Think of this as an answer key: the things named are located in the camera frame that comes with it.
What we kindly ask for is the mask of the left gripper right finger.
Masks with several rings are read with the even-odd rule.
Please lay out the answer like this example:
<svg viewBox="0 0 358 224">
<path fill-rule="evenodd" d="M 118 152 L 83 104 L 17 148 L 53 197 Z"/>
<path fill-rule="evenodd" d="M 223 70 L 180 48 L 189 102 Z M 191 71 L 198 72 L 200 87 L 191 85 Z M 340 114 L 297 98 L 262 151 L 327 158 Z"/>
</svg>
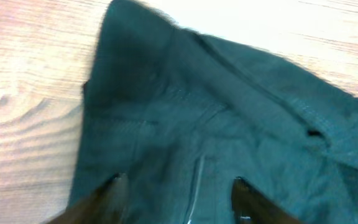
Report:
<svg viewBox="0 0 358 224">
<path fill-rule="evenodd" d="M 235 224 L 302 224 L 243 177 L 233 181 L 231 207 Z"/>
</svg>

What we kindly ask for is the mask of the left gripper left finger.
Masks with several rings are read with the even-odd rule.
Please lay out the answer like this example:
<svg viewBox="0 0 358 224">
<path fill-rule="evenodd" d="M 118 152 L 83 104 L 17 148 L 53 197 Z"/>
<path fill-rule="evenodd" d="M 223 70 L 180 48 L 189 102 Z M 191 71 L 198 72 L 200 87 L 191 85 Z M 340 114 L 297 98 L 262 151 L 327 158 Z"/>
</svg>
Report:
<svg viewBox="0 0 358 224">
<path fill-rule="evenodd" d="M 128 200 L 128 178 L 115 174 L 89 196 L 47 224 L 123 224 Z"/>
</svg>

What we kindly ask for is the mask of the black shorts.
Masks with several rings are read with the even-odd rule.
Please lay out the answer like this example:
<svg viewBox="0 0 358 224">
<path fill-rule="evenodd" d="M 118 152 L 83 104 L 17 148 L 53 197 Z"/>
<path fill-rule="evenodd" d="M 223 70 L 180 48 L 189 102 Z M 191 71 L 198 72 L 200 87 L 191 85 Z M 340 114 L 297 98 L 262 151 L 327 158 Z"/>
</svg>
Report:
<svg viewBox="0 0 358 224">
<path fill-rule="evenodd" d="M 284 58 L 113 1 L 69 203 L 115 173 L 129 223 L 232 223 L 241 176 L 305 223 L 358 223 L 358 98 Z"/>
</svg>

